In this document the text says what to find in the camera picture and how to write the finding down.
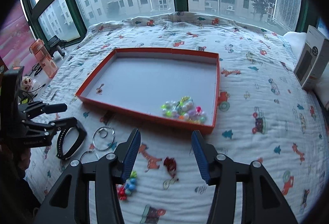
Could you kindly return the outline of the small white skull figurine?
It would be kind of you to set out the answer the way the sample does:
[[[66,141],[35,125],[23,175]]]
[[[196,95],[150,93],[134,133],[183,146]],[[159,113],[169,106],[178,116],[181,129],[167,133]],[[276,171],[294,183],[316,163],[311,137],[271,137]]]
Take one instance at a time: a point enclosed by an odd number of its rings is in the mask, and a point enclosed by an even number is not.
[[[23,76],[21,80],[21,90],[22,91],[30,91],[33,87],[33,80],[30,76]]]

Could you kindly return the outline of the black smart wristband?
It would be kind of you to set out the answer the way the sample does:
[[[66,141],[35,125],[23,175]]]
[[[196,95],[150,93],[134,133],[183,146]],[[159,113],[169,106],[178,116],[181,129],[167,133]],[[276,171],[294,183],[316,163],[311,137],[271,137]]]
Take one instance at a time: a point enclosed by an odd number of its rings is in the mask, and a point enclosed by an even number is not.
[[[74,117],[54,121],[57,136],[57,158],[69,160],[82,145],[87,132],[81,122]]]

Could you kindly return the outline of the orange water bottle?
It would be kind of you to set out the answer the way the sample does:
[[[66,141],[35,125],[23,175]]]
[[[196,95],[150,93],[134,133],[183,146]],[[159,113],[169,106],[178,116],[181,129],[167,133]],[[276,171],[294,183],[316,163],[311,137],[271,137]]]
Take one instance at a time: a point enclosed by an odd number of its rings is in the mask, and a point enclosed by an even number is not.
[[[52,79],[59,68],[47,51],[44,42],[41,39],[35,40],[30,46],[30,52],[35,56],[46,75]]]

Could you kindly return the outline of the orange shallow box tray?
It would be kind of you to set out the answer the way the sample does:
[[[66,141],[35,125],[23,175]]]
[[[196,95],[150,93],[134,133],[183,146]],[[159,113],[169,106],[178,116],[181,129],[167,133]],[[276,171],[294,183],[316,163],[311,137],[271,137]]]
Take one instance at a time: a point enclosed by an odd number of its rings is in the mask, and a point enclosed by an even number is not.
[[[220,86],[218,53],[164,47],[114,49],[76,92],[84,103],[210,134]]]

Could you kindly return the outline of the white product box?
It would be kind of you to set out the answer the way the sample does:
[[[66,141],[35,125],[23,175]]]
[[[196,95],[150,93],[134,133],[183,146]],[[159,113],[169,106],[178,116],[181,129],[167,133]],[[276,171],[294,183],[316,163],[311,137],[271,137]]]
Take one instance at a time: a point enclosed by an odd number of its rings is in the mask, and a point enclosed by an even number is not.
[[[313,90],[328,63],[328,38],[309,25],[294,74],[304,90]]]

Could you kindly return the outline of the air conditioner outdoor unit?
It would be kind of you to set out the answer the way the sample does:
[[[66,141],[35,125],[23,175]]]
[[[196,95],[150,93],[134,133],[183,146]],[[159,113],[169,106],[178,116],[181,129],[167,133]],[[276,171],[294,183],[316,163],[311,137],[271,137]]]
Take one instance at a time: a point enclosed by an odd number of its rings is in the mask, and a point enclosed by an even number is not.
[[[301,9],[302,0],[276,0],[273,21],[288,31],[294,31]]]

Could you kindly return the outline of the large silver hoop earring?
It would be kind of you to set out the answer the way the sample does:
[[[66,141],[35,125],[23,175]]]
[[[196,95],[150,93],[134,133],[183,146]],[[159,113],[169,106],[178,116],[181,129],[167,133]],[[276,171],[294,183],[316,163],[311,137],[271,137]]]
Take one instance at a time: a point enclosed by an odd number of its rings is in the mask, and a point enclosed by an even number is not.
[[[112,127],[102,126],[98,128],[92,138],[92,144],[98,151],[106,151],[111,148],[115,142],[115,131]]]

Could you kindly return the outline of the black handheld device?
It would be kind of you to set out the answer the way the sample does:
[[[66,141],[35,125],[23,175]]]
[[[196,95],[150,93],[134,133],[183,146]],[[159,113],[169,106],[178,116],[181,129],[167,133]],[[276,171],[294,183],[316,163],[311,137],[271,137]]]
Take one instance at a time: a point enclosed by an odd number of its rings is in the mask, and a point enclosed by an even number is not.
[[[59,39],[55,35],[46,43],[46,49],[52,58],[55,52],[58,52],[59,55],[63,58],[65,56],[64,48],[66,47],[66,44],[66,40]]]

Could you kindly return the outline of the pink curtain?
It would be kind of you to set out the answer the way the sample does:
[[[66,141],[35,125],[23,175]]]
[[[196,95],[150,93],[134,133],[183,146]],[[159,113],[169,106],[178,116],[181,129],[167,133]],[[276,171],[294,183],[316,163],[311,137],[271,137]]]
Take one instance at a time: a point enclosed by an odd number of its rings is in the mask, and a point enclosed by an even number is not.
[[[24,66],[24,73],[29,73],[37,63],[30,53],[35,40],[21,2],[17,0],[1,27],[1,58],[7,68]]]

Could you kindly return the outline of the red beaded charm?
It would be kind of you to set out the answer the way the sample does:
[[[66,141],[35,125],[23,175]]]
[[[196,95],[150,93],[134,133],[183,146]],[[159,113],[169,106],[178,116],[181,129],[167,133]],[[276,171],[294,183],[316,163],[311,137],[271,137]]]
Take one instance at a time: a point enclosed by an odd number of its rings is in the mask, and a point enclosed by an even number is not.
[[[168,174],[173,179],[178,179],[177,177],[177,163],[174,158],[166,157],[164,159],[163,165],[166,167]]]

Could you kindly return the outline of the white cartoon print quilt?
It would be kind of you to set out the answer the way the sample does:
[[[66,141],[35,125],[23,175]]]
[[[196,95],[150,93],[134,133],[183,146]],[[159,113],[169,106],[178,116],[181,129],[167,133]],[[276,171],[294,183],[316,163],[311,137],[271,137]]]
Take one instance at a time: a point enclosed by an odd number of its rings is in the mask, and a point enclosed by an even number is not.
[[[114,186],[125,223],[206,223],[215,185],[194,130],[225,159],[265,169],[293,212],[280,223],[301,223],[328,181],[328,136],[296,64],[283,36],[210,15],[103,22],[40,95],[67,110],[35,121],[76,118],[87,135],[73,158],[100,169],[139,130],[133,168]]]

